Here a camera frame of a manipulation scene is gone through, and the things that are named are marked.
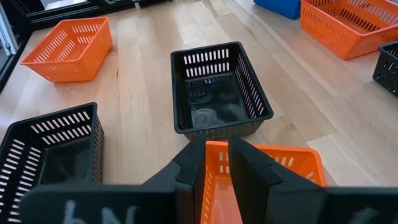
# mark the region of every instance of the slotted basket side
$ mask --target slotted basket side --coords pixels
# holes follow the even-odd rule
[[[398,5],[375,0],[303,0],[301,26],[347,60],[398,39]]]
[[[103,157],[104,157],[104,130],[100,120],[95,122],[95,138],[94,138],[94,152],[93,152],[93,167],[91,168],[91,183],[103,183]]]
[[[380,46],[380,56],[373,79],[395,96],[398,96],[398,41]]]

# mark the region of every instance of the wood plank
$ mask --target wood plank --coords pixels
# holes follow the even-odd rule
[[[270,53],[258,44],[253,35],[234,15],[221,16],[218,22],[232,39],[241,40],[261,85],[269,91],[306,141],[336,131],[299,86],[275,62]]]
[[[316,106],[342,136],[346,136],[357,146],[353,147],[353,144],[350,144],[346,147],[346,153],[350,153],[353,158],[367,161],[366,172],[372,173],[373,177],[378,177],[377,181],[381,184],[398,183],[398,178],[388,174],[395,169],[393,161],[398,159],[396,144],[388,140],[375,125],[343,97],[317,103]]]

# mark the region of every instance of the black metal frame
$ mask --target black metal frame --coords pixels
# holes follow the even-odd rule
[[[6,64],[0,70],[0,94],[4,86],[6,85],[8,78],[11,76],[11,73],[16,63],[18,62],[21,53],[24,51],[26,43],[29,40],[30,36],[32,35],[33,31],[55,26],[64,19],[78,19],[82,17],[100,16],[103,14],[109,14],[133,8],[135,7],[134,3],[139,3],[141,7],[145,7],[150,4],[161,1],[164,0],[137,0],[135,2],[132,2],[131,0],[125,0],[125,1],[115,2],[113,4],[102,4],[101,6],[88,1],[88,2],[74,4],[71,6],[61,7],[58,9],[51,9],[41,12],[32,12],[23,15],[22,16],[23,18],[21,19],[27,21],[28,27],[26,30],[28,31],[24,35],[22,35],[17,53],[15,55],[11,55],[8,58]]]

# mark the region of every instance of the metal frame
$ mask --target metal frame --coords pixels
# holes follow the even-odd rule
[[[0,4],[0,39],[4,50],[6,51],[6,55],[14,55],[17,53],[18,45],[15,40],[15,35],[11,29],[10,23],[6,16],[6,12],[2,5]]]

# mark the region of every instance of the basket rim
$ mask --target basket rim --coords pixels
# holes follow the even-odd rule
[[[11,133],[11,129],[14,128],[14,126],[17,126],[18,124],[21,124],[21,123],[33,121],[35,119],[44,118],[46,116],[51,116],[51,115],[54,115],[54,114],[57,114],[57,113],[63,113],[65,111],[73,110],[73,109],[76,109],[76,108],[79,108],[79,107],[82,107],[82,106],[91,106],[91,105],[94,106],[94,110],[96,111],[97,107],[98,107],[97,103],[91,102],[91,103],[85,103],[83,105],[78,105],[78,106],[74,106],[74,107],[71,107],[71,108],[67,108],[67,109],[64,109],[64,110],[54,111],[54,112],[46,113],[46,114],[43,114],[43,115],[40,115],[40,116],[35,116],[33,118],[23,119],[23,120],[16,121],[16,122],[10,124],[8,126],[8,128],[7,128],[6,134],[4,135],[3,139],[1,140],[1,143],[0,143],[0,154],[2,153],[2,150],[4,149],[4,145],[6,144],[6,139],[9,138],[9,135]]]
[[[339,21],[338,19],[335,19],[333,16],[331,16],[331,15],[329,15],[329,14],[323,12],[322,10],[320,10],[319,8],[317,8],[316,6],[313,6],[312,4],[310,4],[309,2],[307,2],[307,0],[302,0],[301,2],[302,2],[302,4],[307,4],[308,6],[314,8],[314,9],[316,9],[317,11],[321,12],[322,14],[326,15],[327,18],[333,19],[335,22],[337,22],[337,23],[339,23],[340,25],[344,26],[345,29],[348,29],[350,32],[352,32],[352,33],[354,33],[355,35],[358,35],[358,36],[360,36],[360,37],[367,37],[367,36],[374,35],[374,34],[377,34],[377,33],[380,33],[380,32],[384,32],[384,31],[389,30],[389,29],[398,28],[398,24],[395,24],[395,25],[388,26],[388,27],[385,27],[385,28],[382,28],[382,29],[379,29],[379,30],[375,30],[375,31],[372,31],[372,32],[368,32],[368,33],[365,33],[365,34],[361,34],[360,32],[358,32],[358,31],[352,29],[350,26],[347,26],[346,24],[344,24],[343,22]],[[398,10],[398,4],[394,4],[394,3],[390,2],[390,1],[385,1],[385,2],[386,2],[386,4],[390,4],[391,7],[396,7],[397,10]]]
[[[201,50],[201,49],[207,49],[209,47],[216,47],[216,46],[223,46],[223,45],[231,45],[231,44],[238,44],[239,48],[241,49],[241,52],[243,54],[244,57],[246,57],[248,59],[248,69],[250,70],[251,73],[253,73],[253,80],[256,83],[257,86],[259,86],[259,93],[261,95],[261,97],[264,99],[265,105],[264,107],[267,108],[267,110],[269,111],[269,113],[265,116],[259,116],[257,118],[250,118],[250,119],[246,119],[244,121],[234,121],[234,122],[230,122],[230,123],[225,123],[225,124],[215,124],[209,127],[203,127],[203,128],[188,128],[188,129],[180,129],[178,127],[178,114],[177,114],[177,96],[175,93],[175,78],[174,78],[174,71],[175,71],[175,67],[174,67],[174,55],[175,54],[179,54],[182,52],[188,52],[191,50]],[[249,57],[246,53],[246,51],[243,48],[242,43],[240,43],[239,41],[232,41],[232,42],[227,42],[227,43],[223,43],[223,44],[214,44],[214,45],[207,45],[207,46],[202,46],[202,47],[195,47],[195,48],[191,48],[191,49],[187,49],[187,50],[178,50],[178,51],[174,51],[170,54],[170,61],[171,61],[171,69],[172,69],[172,91],[173,91],[173,110],[174,110],[174,131],[177,134],[187,134],[187,133],[194,133],[194,132],[198,132],[198,131],[204,131],[204,130],[211,130],[211,129],[217,129],[217,128],[225,128],[225,127],[229,127],[229,126],[234,126],[234,125],[240,125],[240,124],[248,124],[248,123],[254,123],[254,122],[260,122],[260,121],[265,121],[267,119],[271,119],[274,116],[274,111],[271,108],[270,103],[268,102],[267,96],[264,93],[264,90],[262,89],[261,83],[257,78],[257,75],[251,65],[251,62],[249,60]]]
[[[386,49],[384,49],[385,47],[388,47],[388,46],[390,46],[390,45],[394,45],[394,44],[398,44],[398,40],[395,40],[395,41],[393,41],[393,42],[389,42],[389,43],[387,43],[387,44],[383,44],[383,45],[380,45],[379,47],[378,47],[378,49],[379,49],[379,51],[381,51],[382,53],[386,53],[386,54],[388,54],[388,55],[391,55]]]
[[[41,44],[43,44],[47,37],[59,26],[61,26],[64,23],[70,22],[70,21],[87,21],[87,20],[93,20],[93,19],[104,19],[104,22],[101,24],[101,27],[99,28],[99,30],[96,32],[96,34],[93,36],[93,38],[91,39],[90,43],[87,44],[87,46],[85,47],[85,49],[83,50],[83,52],[80,54],[80,56],[74,60],[64,60],[61,62],[57,62],[57,61],[51,61],[51,62],[26,62],[26,59],[33,53],[33,51],[37,48],[37,46],[40,46]],[[35,46],[34,49],[32,49],[28,55],[25,56],[25,58],[23,59],[23,61],[21,62],[21,65],[51,65],[51,64],[60,64],[60,63],[71,63],[71,62],[77,62],[80,61],[81,58],[84,56],[84,54],[86,53],[87,49],[92,45],[93,41],[95,38],[97,38],[99,31],[101,29],[104,28],[104,26],[108,23],[109,21],[109,17],[107,16],[100,16],[100,17],[92,17],[92,18],[83,18],[83,19],[64,19],[61,22],[59,22],[55,27],[52,28],[52,30],[45,36],[43,37],[43,39]]]
[[[228,142],[222,141],[206,141],[206,146],[223,146],[228,148]],[[300,146],[276,146],[276,145],[265,145],[265,144],[254,144],[254,147],[259,150],[272,150],[272,151],[285,151],[285,152],[306,152],[311,153],[315,157],[315,162],[317,163],[317,169],[319,172],[321,187],[326,187],[328,185],[328,181],[326,180],[325,171],[323,169],[322,159],[319,155],[319,152],[312,149],[311,147],[300,147]]]

